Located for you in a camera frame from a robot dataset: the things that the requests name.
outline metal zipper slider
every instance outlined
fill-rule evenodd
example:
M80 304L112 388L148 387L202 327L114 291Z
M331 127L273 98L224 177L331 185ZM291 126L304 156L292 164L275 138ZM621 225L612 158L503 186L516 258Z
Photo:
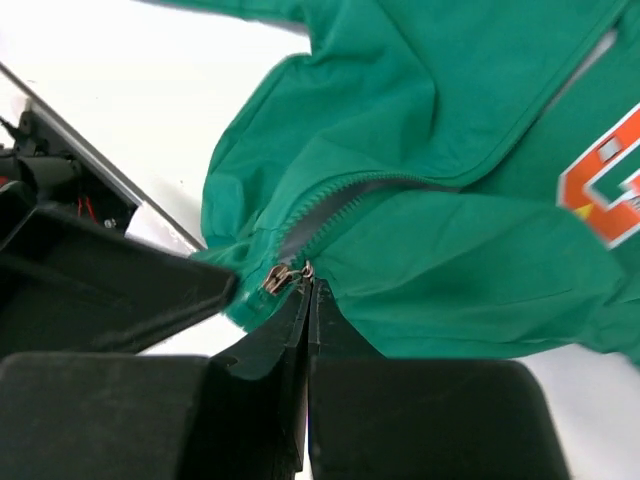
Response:
M300 270L292 270L289 265L280 264L271 269L262 283L262 288L270 295L279 295L288 285L301 280L311 280L314 275L313 266L307 260Z

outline white table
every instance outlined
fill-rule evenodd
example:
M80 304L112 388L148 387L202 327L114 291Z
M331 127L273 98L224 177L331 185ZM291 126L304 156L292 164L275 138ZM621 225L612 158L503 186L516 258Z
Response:
M0 0L0 12L0 59L193 235L217 139L270 68L309 48L275 27L127 0ZM0 84L0 113L21 108ZM156 351L215 354L234 328L216 318ZM575 478L640 478L638 371L577 346L524 361Z

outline green jacket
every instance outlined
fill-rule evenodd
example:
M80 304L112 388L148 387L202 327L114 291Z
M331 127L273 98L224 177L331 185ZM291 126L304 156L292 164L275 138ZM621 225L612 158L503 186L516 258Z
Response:
M241 275L238 324L264 322L309 262L388 356L578 342L640 362L639 0L177 3L311 36L207 175L196 258Z

